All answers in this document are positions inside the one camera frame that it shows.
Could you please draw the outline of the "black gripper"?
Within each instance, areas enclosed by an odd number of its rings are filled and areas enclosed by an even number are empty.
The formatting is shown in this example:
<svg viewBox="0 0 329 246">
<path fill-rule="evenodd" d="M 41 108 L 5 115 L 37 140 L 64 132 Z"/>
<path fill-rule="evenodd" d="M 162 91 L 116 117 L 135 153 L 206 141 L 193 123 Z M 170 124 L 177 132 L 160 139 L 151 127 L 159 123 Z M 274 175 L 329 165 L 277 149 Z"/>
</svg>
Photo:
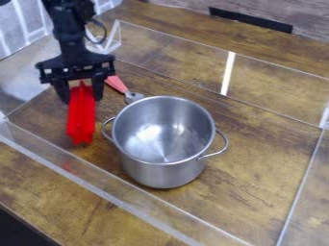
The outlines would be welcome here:
<svg viewBox="0 0 329 246">
<path fill-rule="evenodd" d="M 40 71 L 40 82 L 52 84 L 59 99 L 70 103 L 70 81 L 91 79 L 95 101 L 103 99 L 106 78 L 115 74 L 115 56 L 87 52 L 66 63 L 63 56 L 40 61 L 35 65 Z"/>
</svg>

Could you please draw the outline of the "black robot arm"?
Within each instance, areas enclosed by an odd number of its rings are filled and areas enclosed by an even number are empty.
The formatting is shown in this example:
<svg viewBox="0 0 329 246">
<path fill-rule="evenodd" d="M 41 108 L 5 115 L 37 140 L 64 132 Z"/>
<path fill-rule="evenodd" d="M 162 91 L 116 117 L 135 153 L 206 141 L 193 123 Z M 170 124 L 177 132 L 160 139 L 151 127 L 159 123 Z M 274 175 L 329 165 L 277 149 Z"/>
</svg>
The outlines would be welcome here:
<svg viewBox="0 0 329 246">
<path fill-rule="evenodd" d="M 95 18 L 91 0 L 41 0 L 52 22 L 52 35 L 59 42 L 60 54 L 35 65 L 40 83 L 51 84 L 63 103 L 71 99 L 70 82 L 91 80 L 94 99 L 103 99 L 104 81 L 115 74 L 115 56 L 91 52 L 84 41 L 91 41 L 86 24 L 94 23 L 106 30 Z"/>
</svg>

